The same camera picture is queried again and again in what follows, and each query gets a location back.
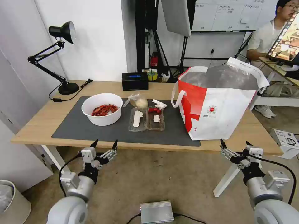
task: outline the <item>lamp base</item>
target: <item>lamp base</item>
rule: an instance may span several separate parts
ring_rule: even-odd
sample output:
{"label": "lamp base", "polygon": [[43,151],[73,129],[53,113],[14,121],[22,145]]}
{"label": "lamp base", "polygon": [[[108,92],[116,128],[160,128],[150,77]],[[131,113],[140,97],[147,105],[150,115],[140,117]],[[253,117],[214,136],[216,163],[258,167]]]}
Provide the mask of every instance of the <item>lamp base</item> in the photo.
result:
{"label": "lamp base", "polygon": [[73,82],[69,82],[66,84],[63,83],[62,86],[58,88],[58,92],[62,95],[69,95],[77,92],[78,90],[79,90],[79,86]]}

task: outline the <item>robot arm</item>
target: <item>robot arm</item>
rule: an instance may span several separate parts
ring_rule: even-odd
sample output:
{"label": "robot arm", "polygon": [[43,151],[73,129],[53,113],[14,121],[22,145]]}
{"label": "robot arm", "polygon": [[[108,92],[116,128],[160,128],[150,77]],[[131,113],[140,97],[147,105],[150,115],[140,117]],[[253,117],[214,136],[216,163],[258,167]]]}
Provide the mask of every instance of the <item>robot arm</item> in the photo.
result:
{"label": "robot arm", "polygon": [[250,203],[254,209],[256,224],[295,224],[299,220],[299,212],[291,205],[283,202],[281,189],[290,179],[281,171],[262,172],[260,160],[263,150],[253,147],[247,142],[243,152],[233,152],[221,140],[221,154],[232,163],[238,165],[244,174],[244,184],[248,188]]}
{"label": "robot arm", "polygon": [[117,155],[117,140],[111,150],[97,153],[96,140],[90,147],[84,148],[79,157],[83,158],[84,170],[78,175],[65,172],[60,180],[66,192],[49,211],[47,224],[84,224],[87,218],[87,202],[91,198],[93,186],[97,183],[98,172]]}

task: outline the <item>black desk lamp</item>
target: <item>black desk lamp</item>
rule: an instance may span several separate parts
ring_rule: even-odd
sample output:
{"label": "black desk lamp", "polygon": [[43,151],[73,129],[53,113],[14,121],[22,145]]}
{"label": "black desk lamp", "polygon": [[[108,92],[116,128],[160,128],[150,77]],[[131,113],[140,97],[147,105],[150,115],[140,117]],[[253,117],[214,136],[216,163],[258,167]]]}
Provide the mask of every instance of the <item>black desk lamp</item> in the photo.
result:
{"label": "black desk lamp", "polygon": [[[44,66],[40,65],[39,62],[50,55],[56,53],[57,51],[60,51],[64,47],[64,42],[61,40],[63,37],[67,42],[70,42],[71,44],[74,44],[73,41],[76,39],[76,31],[73,22],[69,21],[63,24],[61,27],[58,26],[50,26],[49,27],[49,33],[51,36],[55,37],[56,40],[58,40],[55,44],[52,46],[46,48],[45,50],[28,57],[28,61],[35,65],[36,67],[40,68],[44,72],[48,73],[50,76],[54,77],[55,79],[59,80],[61,82],[61,86],[58,88],[58,92],[62,95],[69,95],[72,93],[75,93],[79,90],[79,86],[76,83],[68,82],[65,77],[57,75],[54,72],[51,72]],[[42,54],[45,51],[58,46],[59,48],[55,51],[48,53],[48,54]]]}

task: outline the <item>gray desk mat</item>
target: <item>gray desk mat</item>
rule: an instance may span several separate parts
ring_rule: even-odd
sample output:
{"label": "gray desk mat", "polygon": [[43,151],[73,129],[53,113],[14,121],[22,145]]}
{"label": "gray desk mat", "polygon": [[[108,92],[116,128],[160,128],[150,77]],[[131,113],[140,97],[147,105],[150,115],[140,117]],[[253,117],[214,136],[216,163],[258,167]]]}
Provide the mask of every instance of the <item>gray desk mat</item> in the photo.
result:
{"label": "gray desk mat", "polygon": [[168,106],[164,110],[165,130],[130,132],[128,131],[130,114],[133,106],[128,104],[121,109],[121,117],[114,124],[96,126],[81,111],[81,106],[88,96],[82,96],[52,135],[53,138],[96,140],[105,142],[145,143],[161,145],[200,146],[200,141],[192,141],[186,131],[178,108],[173,108],[170,100],[161,100]]}

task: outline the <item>white shirt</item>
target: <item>white shirt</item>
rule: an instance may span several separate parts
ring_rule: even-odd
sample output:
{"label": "white shirt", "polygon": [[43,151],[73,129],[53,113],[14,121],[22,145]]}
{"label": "white shirt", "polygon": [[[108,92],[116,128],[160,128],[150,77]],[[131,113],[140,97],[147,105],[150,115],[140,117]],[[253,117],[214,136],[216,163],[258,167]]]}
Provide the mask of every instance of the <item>white shirt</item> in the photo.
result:
{"label": "white shirt", "polygon": [[283,29],[282,27],[280,30],[277,30],[273,24],[274,21],[270,21],[254,31],[247,50],[256,49],[260,53],[268,53]]}

